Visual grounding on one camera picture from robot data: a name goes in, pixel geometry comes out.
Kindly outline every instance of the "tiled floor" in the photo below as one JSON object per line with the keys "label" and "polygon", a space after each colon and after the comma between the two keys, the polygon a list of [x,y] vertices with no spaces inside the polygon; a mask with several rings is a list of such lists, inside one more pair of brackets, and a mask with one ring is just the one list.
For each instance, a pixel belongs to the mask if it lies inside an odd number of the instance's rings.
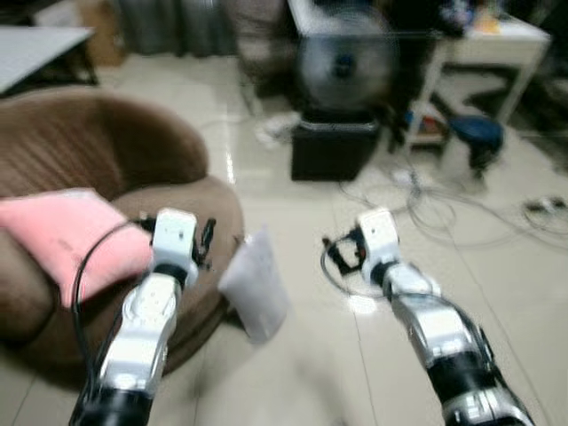
{"label": "tiled floor", "polygon": [[[102,77],[105,86],[170,107],[201,130],[211,172],[234,185],[248,230],[269,226],[293,303],[280,332],[262,346],[250,344],[235,327],[221,326],[163,380],[151,423],[440,426],[428,378],[389,305],[371,304],[373,309],[362,311],[327,284],[319,269],[321,236],[346,231],[365,207],[347,200],[335,184],[290,181],[290,146],[267,151],[255,141],[255,121],[247,120],[234,61],[133,57],[120,71]],[[435,173],[434,157],[415,155],[413,161],[426,181]],[[348,189],[397,207],[406,192],[389,185],[383,173],[395,162],[402,163],[377,154]],[[568,198],[568,179],[513,132],[487,184],[488,192],[477,199],[497,209],[545,194]],[[458,222],[444,234],[446,245],[401,215],[404,255],[483,323],[502,370],[536,424],[565,426],[568,254],[524,237],[492,248],[465,248],[462,244],[494,238],[508,228],[479,210],[454,208]],[[513,209],[507,211],[514,216]],[[0,375],[0,425],[66,423],[74,394],[4,358]]]}

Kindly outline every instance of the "cardboard box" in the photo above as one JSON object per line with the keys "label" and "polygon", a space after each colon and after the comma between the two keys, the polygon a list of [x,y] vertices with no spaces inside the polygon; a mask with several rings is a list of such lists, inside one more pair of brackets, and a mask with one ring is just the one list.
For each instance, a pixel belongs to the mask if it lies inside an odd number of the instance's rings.
{"label": "cardboard box", "polygon": [[42,27],[94,28],[88,50],[95,67],[118,67],[126,59],[110,0],[62,0],[36,13],[34,23]]}

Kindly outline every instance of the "white desk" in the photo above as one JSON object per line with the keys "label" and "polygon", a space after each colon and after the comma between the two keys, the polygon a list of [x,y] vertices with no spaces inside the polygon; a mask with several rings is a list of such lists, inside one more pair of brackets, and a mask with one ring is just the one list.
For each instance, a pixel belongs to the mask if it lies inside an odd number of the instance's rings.
{"label": "white desk", "polygon": [[422,122],[423,108],[430,101],[442,70],[446,64],[487,65],[515,67],[516,80],[505,98],[497,120],[506,124],[518,101],[531,81],[550,44],[550,36],[521,20],[511,19],[500,23],[499,34],[470,30],[457,40],[440,40],[432,56],[426,78],[414,111],[414,119],[406,135],[407,146],[416,140]]}
{"label": "white desk", "polygon": [[83,44],[93,33],[90,28],[0,27],[0,94]]}

